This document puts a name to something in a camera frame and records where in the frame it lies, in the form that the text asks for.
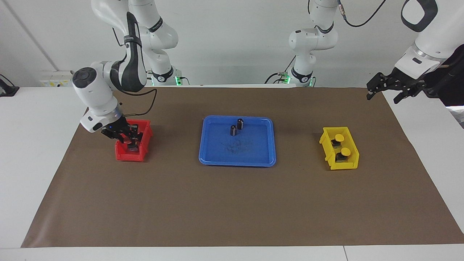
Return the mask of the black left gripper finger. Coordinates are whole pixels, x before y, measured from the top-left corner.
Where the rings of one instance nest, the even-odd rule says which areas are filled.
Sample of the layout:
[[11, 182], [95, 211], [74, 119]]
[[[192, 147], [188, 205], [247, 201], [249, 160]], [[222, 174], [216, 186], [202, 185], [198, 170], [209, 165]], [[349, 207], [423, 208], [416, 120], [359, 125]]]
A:
[[402, 91], [398, 93], [398, 95], [393, 99], [394, 104], [398, 104], [401, 102], [403, 99], [406, 99], [408, 97], [416, 97], [417, 93], [415, 91]]
[[367, 82], [366, 87], [368, 93], [366, 94], [367, 100], [371, 100], [375, 94], [382, 91], [391, 89], [391, 78], [389, 75], [384, 75], [379, 72]]

